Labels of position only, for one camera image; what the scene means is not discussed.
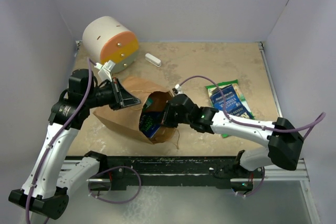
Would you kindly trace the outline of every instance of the beige tabletop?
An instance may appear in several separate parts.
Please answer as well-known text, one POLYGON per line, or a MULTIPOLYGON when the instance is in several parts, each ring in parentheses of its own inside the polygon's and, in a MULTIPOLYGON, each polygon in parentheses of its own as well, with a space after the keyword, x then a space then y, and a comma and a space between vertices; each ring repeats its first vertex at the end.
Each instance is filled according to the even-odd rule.
MULTIPOLYGON (((74 69, 87 68, 88 56, 84 46, 81 46, 74 69)), ((93 71, 99 78, 97 70, 93 71)), ((144 42, 140 43, 136 61, 116 76, 122 81, 130 74, 169 89, 196 74, 217 83, 238 79, 256 119, 275 121, 277 118, 276 105, 257 43, 144 42), (147 62, 144 57, 147 52, 161 59, 162 66, 158 68, 147 62)), ((206 85, 210 85, 206 80, 193 79, 183 85, 183 91, 197 105, 210 106, 206 85)), ((110 156, 224 156, 258 147, 256 143, 234 136, 222 138, 220 135, 197 133, 188 125, 178 127, 180 137, 176 133, 169 142, 152 145, 110 131, 92 114, 93 111, 85 120, 68 155, 82 156, 88 151, 96 151, 110 156)))

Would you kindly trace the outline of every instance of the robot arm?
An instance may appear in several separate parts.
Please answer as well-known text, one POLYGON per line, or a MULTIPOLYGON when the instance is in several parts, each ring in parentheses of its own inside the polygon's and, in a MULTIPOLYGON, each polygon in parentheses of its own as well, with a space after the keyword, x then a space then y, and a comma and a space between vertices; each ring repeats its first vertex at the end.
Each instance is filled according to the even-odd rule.
POLYGON ((89 116, 91 108, 109 105, 111 109, 119 110, 141 103, 138 98, 123 88, 117 78, 110 76, 109 71, 113 68, 113 62, 112 64, 107 62, 104 66, 99 67, 99 76, 104 78, 103 85, 95 86, 93 82, 91 83, 89 95, 83 107, 58 135, 53 145, 49 146, 50 140, 74 114, 88 87, 88 69, 79 69, 72 73, 69 78, 69 88, 61 94, 59 101, 51 109, 47 135, 36 164, 22 188, 11 192, 9 201, 25 208, 29 191, 33 187, 30 211, 58 219, 66 209, 69 196, 88 178, 102 168, 106 168, 104 167, 104 155, 91 152, 64 177, 58 178, 69 147, 81 129, 84 120, 89 116), (45 155, 46 148, 50 150, 44 158, 37 181, 33 184, 33 177, 45 155))
MULTIPOLYGON (((259 124, 273 129, 294 129, 294 126, 284 118, 270 122, 232 115, 230 117, 238 122, 259 124)), ((167 127, 177 127, 179 123, 185 123, 201 133, 229 134, 260 144, 260 148, 240 151, 237 155, 240 167, 248 171, 272 164, 286 170, 295 170, 303 145, 303 137, 298 132, 277 133, 239 125, 226 118, 223 111, 210 107, 199 108, 183 93, 177 94, 167 103, 160 121, 167 127)))

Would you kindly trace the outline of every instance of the white wall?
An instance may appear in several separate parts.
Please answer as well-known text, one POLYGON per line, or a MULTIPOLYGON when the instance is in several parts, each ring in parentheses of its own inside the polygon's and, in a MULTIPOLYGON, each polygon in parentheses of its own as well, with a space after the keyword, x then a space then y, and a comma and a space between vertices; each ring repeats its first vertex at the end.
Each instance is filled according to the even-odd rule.
POLYGON ((76 43, 54 0, 0 0, 0 28, 0 223, 7 224, 23 216, 7 199, 37 158, 76 43))
POLYGON ((264 41, 287 0, 56 0, 77 40, 101 16, 141 41, 264 41))
POLYGON ((336 0, 290 0, 265 52, 285 117, 301 126, 327 113, 303 148, 323 223, 336 220, 335 42, 336 0))

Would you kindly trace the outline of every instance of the brown paper bag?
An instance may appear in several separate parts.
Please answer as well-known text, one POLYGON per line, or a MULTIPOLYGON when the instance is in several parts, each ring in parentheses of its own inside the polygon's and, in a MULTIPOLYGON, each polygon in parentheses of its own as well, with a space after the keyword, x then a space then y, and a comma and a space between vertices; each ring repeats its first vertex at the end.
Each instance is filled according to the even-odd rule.
POLYGON ((141 104, 122 110, 113 111, 109 106, 97 108, 93 114, 110 130, 116 131, 131 138, 146 143, 155 144, 169 141, 175 132, 173 128, 160 127, 155 135, 149 139, 139 130, 139 120, 142 108, 147 98, 153 103, 146 111, 163 111, 172 95, 168 89, 149 80, 135 76, 129 76, 122 82, 123 87, 135 97, 141 100, 141 104))

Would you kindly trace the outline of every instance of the round container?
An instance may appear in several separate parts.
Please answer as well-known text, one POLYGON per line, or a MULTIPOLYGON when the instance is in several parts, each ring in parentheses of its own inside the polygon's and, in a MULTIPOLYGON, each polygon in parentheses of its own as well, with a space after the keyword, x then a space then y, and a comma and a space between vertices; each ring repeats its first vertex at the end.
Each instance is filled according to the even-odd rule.
POLYGON ((114 73, 129 66, 139 48, 135 34, 109 16, 98 18, 85 28, 83 45, 94 61, 104 64, 112 60, 116 64, 114 73))

